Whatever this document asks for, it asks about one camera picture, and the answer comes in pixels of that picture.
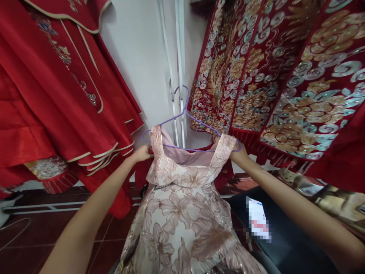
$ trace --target smartphone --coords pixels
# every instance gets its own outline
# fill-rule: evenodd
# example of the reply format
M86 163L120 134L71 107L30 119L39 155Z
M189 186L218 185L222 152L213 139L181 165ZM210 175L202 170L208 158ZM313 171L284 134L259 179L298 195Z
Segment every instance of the smartphone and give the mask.
M256 240L265 240L271 242L271 233L269 231L268 221L262 203L246 197L246 207L248 212L248 228L251 236Z

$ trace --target dress bodice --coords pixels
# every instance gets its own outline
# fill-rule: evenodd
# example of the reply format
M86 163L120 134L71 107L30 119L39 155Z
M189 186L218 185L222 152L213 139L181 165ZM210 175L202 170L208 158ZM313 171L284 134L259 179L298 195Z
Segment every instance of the dress bodice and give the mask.
M211 183L227 162L235 142L234 137L223 134L211 148L215 152L190 153L164 147L162 144L174 145L171 137L160 125L154 126L151 129L151 144L155 158L146 179L158 186L173 182L189 188Z

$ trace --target pink floral dress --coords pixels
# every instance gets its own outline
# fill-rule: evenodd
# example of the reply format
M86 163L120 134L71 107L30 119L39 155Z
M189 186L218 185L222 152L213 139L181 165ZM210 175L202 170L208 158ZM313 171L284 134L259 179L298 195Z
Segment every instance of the pink floral dress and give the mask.
M163 147L171 138L152 127L150 184L115 273L266 273L240 244L230 206L212 184L235 142L223 134L214 153L189 153Z

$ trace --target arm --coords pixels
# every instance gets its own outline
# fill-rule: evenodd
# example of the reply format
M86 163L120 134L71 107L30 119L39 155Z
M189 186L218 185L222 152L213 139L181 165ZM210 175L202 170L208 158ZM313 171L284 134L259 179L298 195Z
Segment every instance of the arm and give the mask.
M140 147L113 172L77 211L58 238L40 274L86 272L96 233L132 167L150 158Z
M230 158L323 249L341 273L365 267L365 245L334 218L258 166L248 157L243 145Z

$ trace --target purple hanger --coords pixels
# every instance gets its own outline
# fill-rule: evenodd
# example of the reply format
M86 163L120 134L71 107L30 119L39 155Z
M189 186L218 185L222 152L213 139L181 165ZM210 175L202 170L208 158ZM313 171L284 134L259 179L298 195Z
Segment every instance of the purple hanger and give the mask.
M214 128L212 128L212 127L210 127L210 126L208 126L207 124L204 124L202 121L199 121L198 119L195 119L193 116L191 116L187 111L186 111L186 107L187 107L187 103L188 103L188 100L189 100L189 97L190 97L190 91L189 91L189 88L187 87L187 86L184 86L184 85L182 85L184 88L186 88L187 89L187 98L186 98L186 102L185 102L185 106L184 106L184 108L183 108L183 110L182 110L182 113L181 114L179 114L179 115L176 115L175 117L173 117L173 118L171 118L171 119L169 119L169 120L167 120L167 121L165 121L165 122L163 122L163 123L161 123L160 124L160 126L161 125L163 125L163 124L166 124L167 122L170 122L171 120L174 120L174 119L176 119L177 117L180 117L180 116L182 116L184 113L186 113L186 115L187 116L189 116L190 118L192 118L193 120L195 120L195 121L197 121L198 123L200 123L200 124L202 124L202 125L204 125L204 126L206 126L206 127L208 127L208 128L210 128L211 130L213 130L219 137L221 137L221 134L218 132L218 130L216 130L216 129L214 129ZM176 94L176 92L178 91L178 89L179 89L179 87L177 87L176 89L175 89L175 92L174 92L174 94ZM150 129L149 130L147 130L145 133L143 133L142 134L142 140L143 141L145 141L145 142L147 142L147 143L151 143L150 141L147 141L147 140L145 140L144 139L144 136L145 136L145 134L147 133L147 132L149 132L149 131L151 131ZM232 150L232 152L235 152L235 151L240 151L241 150L241 143L237 140L237 142L238 142L238 144L240 145L240 148L239 149L237 149L237 150ZM170 145L164 145L165 147L172 147L172 148L177 148L177 149L182 149L182 150L191 150L191 151L198 151L198 152L216 152L215 150L193 150L193 149L188 149L188 148L180 148L180 147L175 147L175 146L170 146Z

